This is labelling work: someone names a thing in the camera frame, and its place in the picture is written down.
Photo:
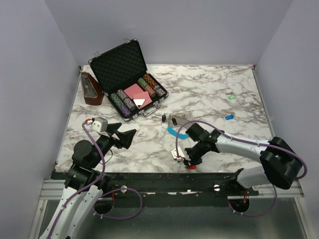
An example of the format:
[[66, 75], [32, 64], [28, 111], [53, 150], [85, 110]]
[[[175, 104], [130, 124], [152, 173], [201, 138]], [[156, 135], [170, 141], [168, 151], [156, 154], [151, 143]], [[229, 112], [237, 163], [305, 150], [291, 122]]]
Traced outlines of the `red key tag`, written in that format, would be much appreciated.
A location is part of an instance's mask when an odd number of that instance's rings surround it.
[[194, 170], [194, 169], [196, 169], [196, 166], [195, 165], [187, 166], [186, 169], [187, 170]]

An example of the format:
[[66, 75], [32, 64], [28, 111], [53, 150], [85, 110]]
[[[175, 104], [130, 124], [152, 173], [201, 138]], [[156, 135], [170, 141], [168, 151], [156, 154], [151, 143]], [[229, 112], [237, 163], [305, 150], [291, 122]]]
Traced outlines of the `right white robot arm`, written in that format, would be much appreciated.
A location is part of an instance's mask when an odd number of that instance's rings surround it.
[[271, 140], [235, 138], [222, 130], [208, 132], [197, 123], [192, 124], [186, 134], [196, 143], [193, 147], [178, 152], [179, 159], [186, 167], [201, 164], [202, 157], [208, 152], [235, 154], [260, 164], [236, 171], [229, 183], [229, 189], [235, 195], [264, 184], [288, 190], [302, 168], [301, 160], [280, 137], [273, 137]]

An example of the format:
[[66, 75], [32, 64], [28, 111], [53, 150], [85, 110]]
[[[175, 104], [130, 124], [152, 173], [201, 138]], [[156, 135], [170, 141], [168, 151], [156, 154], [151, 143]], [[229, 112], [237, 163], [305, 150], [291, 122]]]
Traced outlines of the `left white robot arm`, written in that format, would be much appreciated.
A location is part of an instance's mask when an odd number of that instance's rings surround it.
[[114, 146], [129, 149], [136, 129], [120, 132], [121, 123], [108, 123], [105, 118], [87, 119], [82, 128], [88, 140], [73, 148], [73, 164], [67, 173], [62, 196], [42, 239], [74, 239], [95, 203], [113, 194], [111, 177], [96, 171], [98, 164], [106, 168], [105, 155]]

